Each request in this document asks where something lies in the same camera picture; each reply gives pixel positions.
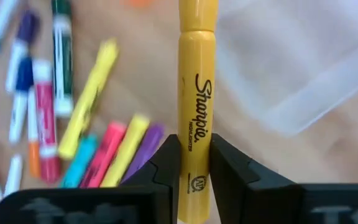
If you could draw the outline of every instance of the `purple highlighter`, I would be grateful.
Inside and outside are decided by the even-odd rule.
[[[147,129],[143,141],[136,152],[135,158],[128,167],[121,183],[134,175],[136,171],[142,168],[142,166],[154,155],[163,135],[164,128],[161,124],[153,124]]]

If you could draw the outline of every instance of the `green marker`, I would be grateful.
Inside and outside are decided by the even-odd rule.
[[[73,61],[71,44],[71,4],[52,0],[53,44],[55,57],[55,114],[70,117],[73,112]]]

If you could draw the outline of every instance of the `pink highlighter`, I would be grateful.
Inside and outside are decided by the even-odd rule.
[[[111,161],[116,155],[125,130],[126,126],[121,123],[112,122],[109,124],[101,144],[86,170],[80,188],[85,189],[100,186]]]

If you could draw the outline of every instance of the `orange marker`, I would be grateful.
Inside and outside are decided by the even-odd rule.
[[[29,90],[28,102],[28,132],[29,132],[29,168],[33,177],[40,178],[40,144],[38,142],[37,110],[35,107],[34,87]]]

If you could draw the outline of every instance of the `wooden table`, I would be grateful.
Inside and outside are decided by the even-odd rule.
[[[32,49],[34,57],[52,59],[50,1],[30,0],[42,17],[42,30]],[[75,96],[81,93],[101,41],[116,37],[121,56],[101,96],[90,130],[101,136],[113,120],[127,123],[135,112],[177,128],[177,0],[156,0],[134,9],[122,0],[76,0],[73,5]],[[11,156],[26,155],[24,131],[17,146],[8,143],[12,99],[4,90],[11,43],[18,25],[13,20],[0,51],[0,181],[4,186]],[[294,138],[264,130],[242,113],[227,88],[216,85],[214,131],[269,168],[297,182],[358,182],[358,94]],[[58,121],[61,137],[67,121]],[[23,189],[47,187],[29,176]],[[219,223],[215,204],[211,220]]]

